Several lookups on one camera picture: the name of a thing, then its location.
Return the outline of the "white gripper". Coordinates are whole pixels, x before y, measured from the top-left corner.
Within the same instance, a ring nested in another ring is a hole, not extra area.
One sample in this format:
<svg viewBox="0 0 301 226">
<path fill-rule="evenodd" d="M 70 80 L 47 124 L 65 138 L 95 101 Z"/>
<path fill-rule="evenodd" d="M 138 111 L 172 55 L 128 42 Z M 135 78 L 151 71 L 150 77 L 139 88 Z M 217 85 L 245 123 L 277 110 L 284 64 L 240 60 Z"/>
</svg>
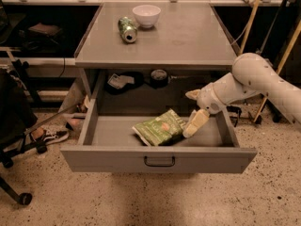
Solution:
<svg viewBox="0 0 301 226">
<path fill-rule="evenodd" d="M 226 105 L 219 100 L 214 92 L 214 84 L 210 83 L 202 89 L 187 91 L 185 96 L 191 100 L 197 100 L 200 110 L 194 110 L 183 129 L 183 136 L 189 138 L 200 129 L 210 117 L 210 114 L 217 114 L 223 110 Z"/>
</svg>

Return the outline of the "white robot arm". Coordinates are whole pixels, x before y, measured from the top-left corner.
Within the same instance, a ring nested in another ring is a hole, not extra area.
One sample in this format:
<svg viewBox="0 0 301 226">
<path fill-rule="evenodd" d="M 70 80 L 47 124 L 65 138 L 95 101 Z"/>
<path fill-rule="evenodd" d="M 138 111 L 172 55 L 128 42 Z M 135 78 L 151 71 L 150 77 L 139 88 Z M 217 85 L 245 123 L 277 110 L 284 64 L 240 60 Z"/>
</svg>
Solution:
<svg viewBox="0 0 301 226">
<path fill-rule="evenodd" d="M 301 130 L 301 89 L 281 78 L 263 57 L 245 53 L 235 58 L 230 73 L 202 89 L 185 93 L 197 102 L 199 110 L 191 113 L 183 136 L 193 136 L 211 115 L 231 103 L 258 94 L 265 96 L 295 129 Z"/>
</svg>

